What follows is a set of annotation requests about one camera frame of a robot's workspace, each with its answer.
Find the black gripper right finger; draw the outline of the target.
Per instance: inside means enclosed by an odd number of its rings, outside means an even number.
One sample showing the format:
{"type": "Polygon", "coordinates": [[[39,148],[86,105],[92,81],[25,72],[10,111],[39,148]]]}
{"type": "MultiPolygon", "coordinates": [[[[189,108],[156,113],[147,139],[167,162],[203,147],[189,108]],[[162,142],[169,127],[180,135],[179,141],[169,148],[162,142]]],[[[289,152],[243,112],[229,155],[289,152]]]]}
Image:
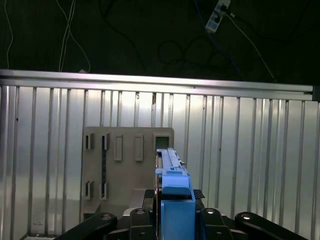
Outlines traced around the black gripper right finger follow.
{"type": "Polygon", "coordinates": [[[253,212],[229,218],[216,208],[206,208],[202,191],[195,189],[197,240],[304,240],[305,238],[253,212]]]}

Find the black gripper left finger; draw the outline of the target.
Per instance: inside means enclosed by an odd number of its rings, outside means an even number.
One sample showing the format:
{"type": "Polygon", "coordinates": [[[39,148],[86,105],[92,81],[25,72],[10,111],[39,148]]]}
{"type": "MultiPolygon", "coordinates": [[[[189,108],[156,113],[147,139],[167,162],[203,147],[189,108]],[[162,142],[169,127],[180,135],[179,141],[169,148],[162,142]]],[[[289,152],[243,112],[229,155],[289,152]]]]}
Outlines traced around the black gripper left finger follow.
{"type": "Polygon", "coordinates": [[[58,236],[60,240],[156,240],[155,192],[143,190],[141,207],[128,208],[118,218],[109,212],[88,217],[58,236]]]}

